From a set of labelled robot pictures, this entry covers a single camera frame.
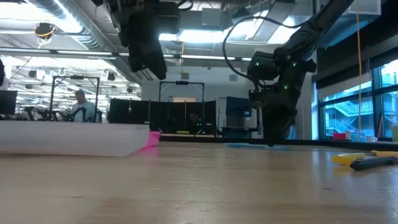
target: table surface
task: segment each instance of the table surface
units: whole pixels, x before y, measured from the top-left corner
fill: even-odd
[[[124,158],[2,155],[0,223],[398,223],[398,167],[355,172],[331,163],[342,151],[161,142]]]

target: glass wall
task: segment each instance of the glass wall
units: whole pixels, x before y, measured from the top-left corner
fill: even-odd
[[[365,136],[391,139],[392,125],[398,123],[398,60],[373,69],[371,75],[372,81],[322,99],[319,103],[320,119],[323,119],[321,137],[358,132],[361,124],[361,133]]]

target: pink object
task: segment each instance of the pink object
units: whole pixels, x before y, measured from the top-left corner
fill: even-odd
[[[149,131],[147,144],[144,147],[155,146],[159,142],[160,131]]]
[[[333,139],[345,140],[346,139],[346,133],[333,133]]]

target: white foam block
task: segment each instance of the white foam block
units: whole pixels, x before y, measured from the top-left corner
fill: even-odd
[[[127,156],[148,136],[148,125],[0,121],[0,153]]]

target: ceiling pipe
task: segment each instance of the ceiling pipe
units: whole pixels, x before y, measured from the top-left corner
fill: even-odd
[[[95,23],[83,12],[75,1],[71,0],[29,0],[37,8],[50,13],[60,20],[67,20],[70,15],[76,20],[83,30],[81,36],[73,37],[84,45],[88,50],[93,51],[116,51],[116,47],[105,37]],[[137,77],[130,70],[126,59],[116,57],[116,60],[107,61],[114,65],[121,74],[130,82],[140,83]]]

